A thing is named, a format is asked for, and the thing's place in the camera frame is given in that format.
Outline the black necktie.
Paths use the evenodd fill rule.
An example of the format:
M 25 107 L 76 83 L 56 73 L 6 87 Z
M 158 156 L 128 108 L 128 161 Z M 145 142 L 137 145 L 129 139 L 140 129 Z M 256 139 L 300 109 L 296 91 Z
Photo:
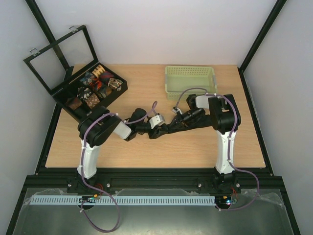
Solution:
M 183 121 L 183 122 L 188 126 L 188 129 L 185 131 L 212 126 L 212 121 L 211 121 L 210 115 L 205 115 L 205 116 L 201 117 L 198 121 Z M 157 126 L 157 127 L 167 127 L 168 128 L 168 125 L 169 124 L 162 124 L 161 126 Z M 168 134 L 173 134 L 176 132 L 179 132 L 179 131 L 169 131 Z

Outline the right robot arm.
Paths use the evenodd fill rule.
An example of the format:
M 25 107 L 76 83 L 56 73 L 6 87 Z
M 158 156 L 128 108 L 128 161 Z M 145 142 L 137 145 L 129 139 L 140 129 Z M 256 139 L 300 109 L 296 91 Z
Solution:
M 189 111 L 181 113 L 177 107 L 173 110 L 176 116 L 168 125 L 170 133 L 212 127 L 218 136 L 218 156 L 215 165 L 217 177 L 213 186 L 217 191 L 223 192 L 230 187 L 230 179 L 234 172 L 233 154 L 234 139 L 241 116 L 232 94 L 217 95 L 191 94 L 186 102 Z

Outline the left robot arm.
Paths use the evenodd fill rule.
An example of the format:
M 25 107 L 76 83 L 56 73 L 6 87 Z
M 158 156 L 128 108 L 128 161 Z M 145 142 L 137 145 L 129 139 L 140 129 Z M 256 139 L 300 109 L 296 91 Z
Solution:
M 164 122 L 163 115 L 155 111 L 155 105 L 149 112 L 137 108 L 128 119 L 122 119 L 104 106 L 96 108 L 78 125 L 82 144 L 78 173 L 84 179 L 95 176 L 100 146 L 111 134 L 115 133 L 121 139 L 130 141 L 137 133 L 156 130 Z

